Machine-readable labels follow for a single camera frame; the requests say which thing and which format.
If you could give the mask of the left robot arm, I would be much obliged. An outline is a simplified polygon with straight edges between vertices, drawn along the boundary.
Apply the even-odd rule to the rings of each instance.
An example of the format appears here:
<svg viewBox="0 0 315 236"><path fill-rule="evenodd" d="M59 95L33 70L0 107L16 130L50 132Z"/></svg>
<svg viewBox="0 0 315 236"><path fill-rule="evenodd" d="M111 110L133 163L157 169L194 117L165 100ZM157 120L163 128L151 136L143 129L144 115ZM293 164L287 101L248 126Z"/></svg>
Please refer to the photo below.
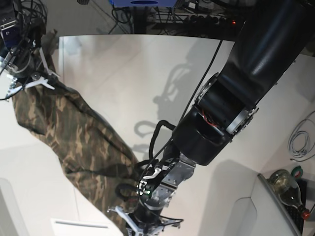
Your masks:
<svg viewBox="0 0 315 236"><path fill-rule="evenodd" d="M278 82L315 32L312 0L261 0L246 18L221 72L200 83L177 125L157 123L149 158L129 200L112 210L128 236L157 236L182 220L162 216L178 185L206 166L252 120L257 104Z"/></svg>

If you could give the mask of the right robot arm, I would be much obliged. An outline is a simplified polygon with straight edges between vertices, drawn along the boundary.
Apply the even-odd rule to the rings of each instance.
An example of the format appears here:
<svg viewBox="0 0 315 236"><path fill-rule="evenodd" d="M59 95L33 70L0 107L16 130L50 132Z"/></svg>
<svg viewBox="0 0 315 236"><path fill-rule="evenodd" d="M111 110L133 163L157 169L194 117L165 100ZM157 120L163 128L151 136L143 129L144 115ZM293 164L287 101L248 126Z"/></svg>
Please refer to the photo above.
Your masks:
<svg viewBox="0 0 315 236"><path fill-rule="evenodd" d="M57 31L47 31L48 9L41 0L0 2L0 72L11 80L4 100L58 79L51 61Z"/></svg>

